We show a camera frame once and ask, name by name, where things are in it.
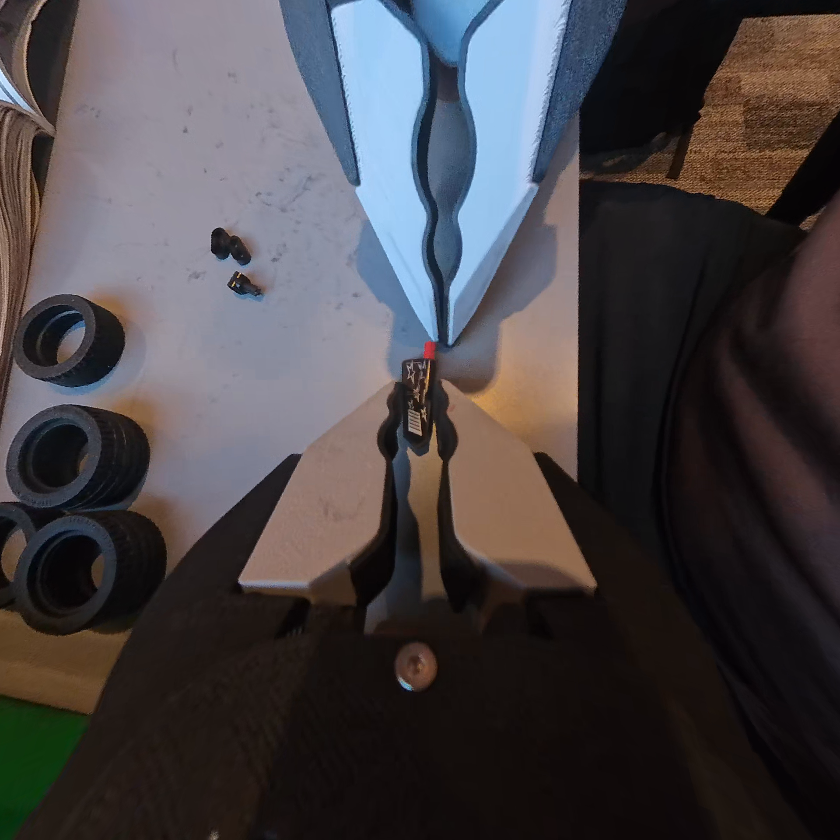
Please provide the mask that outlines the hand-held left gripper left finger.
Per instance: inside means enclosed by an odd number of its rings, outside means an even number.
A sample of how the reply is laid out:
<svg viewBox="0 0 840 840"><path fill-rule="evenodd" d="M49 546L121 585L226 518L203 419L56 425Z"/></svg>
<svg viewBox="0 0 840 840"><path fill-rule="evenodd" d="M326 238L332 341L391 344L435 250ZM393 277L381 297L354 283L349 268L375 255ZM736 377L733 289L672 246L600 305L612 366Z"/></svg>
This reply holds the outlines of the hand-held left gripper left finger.
<svg viewBox="0 0 840 840"><path fill-rule="evenodd" d="M243 593L364 631L396 562L401 397L387 383L305 449L238 577Z"/></svg>

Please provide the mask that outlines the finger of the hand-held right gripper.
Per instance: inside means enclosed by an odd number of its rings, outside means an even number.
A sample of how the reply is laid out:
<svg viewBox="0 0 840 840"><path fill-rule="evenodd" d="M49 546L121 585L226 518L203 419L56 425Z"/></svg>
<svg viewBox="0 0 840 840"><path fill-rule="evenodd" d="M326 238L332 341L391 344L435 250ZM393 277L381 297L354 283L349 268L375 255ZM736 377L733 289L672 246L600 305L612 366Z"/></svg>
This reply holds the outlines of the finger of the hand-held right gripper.
<svg viewBox="0 0 840 840"><path fill-rule="evenodd" d="M570 10L567 1L488 2L462 38L458 92L472 169L455 208L460 258L448 286L450 345L538 192L535 165Z"/></svg>
<svg viewBox="0 0 840 840"><path fill-rule="evenodd" d="M439 340L437 212L427 179L436 99L429 44L394 2L336 2L330 16L358 170L356 194L417 318L429 338Z"/></svg>

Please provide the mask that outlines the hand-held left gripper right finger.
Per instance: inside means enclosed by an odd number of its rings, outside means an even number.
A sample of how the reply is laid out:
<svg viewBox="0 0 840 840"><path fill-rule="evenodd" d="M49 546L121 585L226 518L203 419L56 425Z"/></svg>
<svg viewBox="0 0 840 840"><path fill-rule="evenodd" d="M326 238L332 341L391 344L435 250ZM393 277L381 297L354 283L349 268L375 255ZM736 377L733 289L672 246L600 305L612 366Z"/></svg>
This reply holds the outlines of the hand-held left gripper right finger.
<svg viewBox="0 0 840 840"><path fill-rule="evenodd" d="M440 573L454 611L592 598L597 582L530 447L451 382L436 386Z"/></svg>

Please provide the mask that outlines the black star-print toy part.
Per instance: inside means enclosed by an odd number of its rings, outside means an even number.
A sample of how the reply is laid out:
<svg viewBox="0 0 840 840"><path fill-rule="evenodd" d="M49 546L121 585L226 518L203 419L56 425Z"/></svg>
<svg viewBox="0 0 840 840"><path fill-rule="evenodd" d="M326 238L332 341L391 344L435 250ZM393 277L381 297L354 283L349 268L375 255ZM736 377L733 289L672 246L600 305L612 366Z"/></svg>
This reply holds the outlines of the black star-print toy part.
<svg viewBox="0 0 840 840"><path fill-rule="evenodd" d="M402 433L417 456L427 454L431 443L436 378L437 364L431 351L402 362Z"/></svg>

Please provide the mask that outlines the white desk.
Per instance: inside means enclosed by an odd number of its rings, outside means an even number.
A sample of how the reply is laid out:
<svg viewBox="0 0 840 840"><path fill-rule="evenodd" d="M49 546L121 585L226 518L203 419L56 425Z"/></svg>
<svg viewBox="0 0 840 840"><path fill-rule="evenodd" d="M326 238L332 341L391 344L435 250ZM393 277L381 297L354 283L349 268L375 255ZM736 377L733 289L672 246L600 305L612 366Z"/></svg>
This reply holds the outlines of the white desk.
<svg viewBox="0 0 840 840"><path fill-rule="evenodd" d="M239 236L239 266L210 249ZM25 307L75 293L121 361L65 389L14 370L16 432L49 406L133 417L132 509L170 565L280 462L396 378L427 336L302 82L278 2L80 2ZM240 271L261 298L227 288Z"/></svg>

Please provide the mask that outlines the black chair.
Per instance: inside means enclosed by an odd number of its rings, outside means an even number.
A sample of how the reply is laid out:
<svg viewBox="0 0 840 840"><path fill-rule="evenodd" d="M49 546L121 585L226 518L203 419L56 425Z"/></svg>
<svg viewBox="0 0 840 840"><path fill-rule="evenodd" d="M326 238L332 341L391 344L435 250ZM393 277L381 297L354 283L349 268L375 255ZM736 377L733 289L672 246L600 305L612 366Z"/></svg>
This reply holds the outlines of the black chair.
<svg viewBox="0 0 840 840"><path fill-rule="evenodd" d="M581 153L801 225L838 193L838 2L628 2Z"/></svg>

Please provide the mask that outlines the black rubber toy tire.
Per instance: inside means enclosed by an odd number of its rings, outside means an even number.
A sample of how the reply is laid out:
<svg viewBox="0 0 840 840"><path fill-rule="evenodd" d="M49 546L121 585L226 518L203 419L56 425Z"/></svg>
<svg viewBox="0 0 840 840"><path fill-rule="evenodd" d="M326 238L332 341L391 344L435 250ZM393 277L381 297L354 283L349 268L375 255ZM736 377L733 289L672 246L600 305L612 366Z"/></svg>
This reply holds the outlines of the black rubber toy tire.
<svg viewBox="0 0 840 840"><path fill-rule="evenodd" d="M25 541L31 539L43 527L39 511L27 507L19 502L3 502L1 504L1 560L4 551L14 531L19 531ZM1 563L1 609L10 606L14 601L13 588L14 572L6 572Z"/></svg>
<svg viewBox="0 0 840 840"><path fill-rule="evenodd" d="M77 388L99 382L119 362L125 333L108 309L77 295L56 295L22 317L13 358L27 376Z"/></svg>
<svg viewBox="0 0 840 840"><path fill-rule="evenodd" d="M161 531L136 511L66 515L28 539L13 580L17 610L48 635L119 622L149 602L166 562Z"/></svg>
<svg viewBox="0 0 840 840"><path fill-rule="evenodd" d="M150 460L149 440L132 418L65 404L18 430L7 453L7 482L32 508L108 508L131 496Z"/></svg>

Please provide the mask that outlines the person's dark trousers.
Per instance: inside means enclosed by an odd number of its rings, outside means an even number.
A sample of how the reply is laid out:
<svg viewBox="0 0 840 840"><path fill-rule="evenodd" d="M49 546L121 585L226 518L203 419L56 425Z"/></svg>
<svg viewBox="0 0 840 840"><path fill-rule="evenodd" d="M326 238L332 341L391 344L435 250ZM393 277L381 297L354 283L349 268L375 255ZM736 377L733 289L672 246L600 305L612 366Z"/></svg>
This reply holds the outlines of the person's dark trousers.
<svg viewBox="0 0 840 840"><path fill-rule="evenodd" d="M676 391L721 306L780 264L801 228L657 184L583 181L577 476L663 566Z"/></svg>

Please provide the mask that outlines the person's purple sweater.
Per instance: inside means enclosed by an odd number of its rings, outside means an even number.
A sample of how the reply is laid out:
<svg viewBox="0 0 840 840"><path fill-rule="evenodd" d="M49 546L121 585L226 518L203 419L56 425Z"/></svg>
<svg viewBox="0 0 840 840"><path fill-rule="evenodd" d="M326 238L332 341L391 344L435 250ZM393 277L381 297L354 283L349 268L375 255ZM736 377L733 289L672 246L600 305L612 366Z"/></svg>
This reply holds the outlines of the person's purple sweater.
<svg viewBox="0 0 840 840"><path fill-rule="evenodd" d="M676 394L671 558L750 734L839 834L839 205L723 299Z"/></svg>

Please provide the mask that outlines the open paper booklet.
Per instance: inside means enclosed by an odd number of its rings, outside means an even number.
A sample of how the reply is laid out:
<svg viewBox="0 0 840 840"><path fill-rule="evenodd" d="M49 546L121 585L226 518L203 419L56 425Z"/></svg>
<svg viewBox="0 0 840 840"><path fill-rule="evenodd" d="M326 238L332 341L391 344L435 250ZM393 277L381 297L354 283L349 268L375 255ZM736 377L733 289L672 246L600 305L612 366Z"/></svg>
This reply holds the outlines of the open paper booklet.
<svg viewBox="0 0 840 840"><path fill-rule="evenodd" d="M1 2L1 102L56 134L78 1Z"/></svg>
<svg viewBox="0 0 840 840"><path fill-rule="evenodd" d="M30 262L54 139L28 115L1 107L1 407L23 317Z"/></svg>

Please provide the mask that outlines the green mat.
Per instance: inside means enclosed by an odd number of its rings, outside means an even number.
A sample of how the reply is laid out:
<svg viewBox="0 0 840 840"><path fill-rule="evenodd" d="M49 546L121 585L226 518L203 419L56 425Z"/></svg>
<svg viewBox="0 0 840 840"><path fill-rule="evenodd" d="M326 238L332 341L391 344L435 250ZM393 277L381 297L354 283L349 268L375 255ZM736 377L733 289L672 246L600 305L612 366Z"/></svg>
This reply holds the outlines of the green mat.
<svg viewBox="0 0 840 840"><path fill-rule="evenodd" d="M13 838L56 781L89 716L1 697L1 838Z"/></svg>

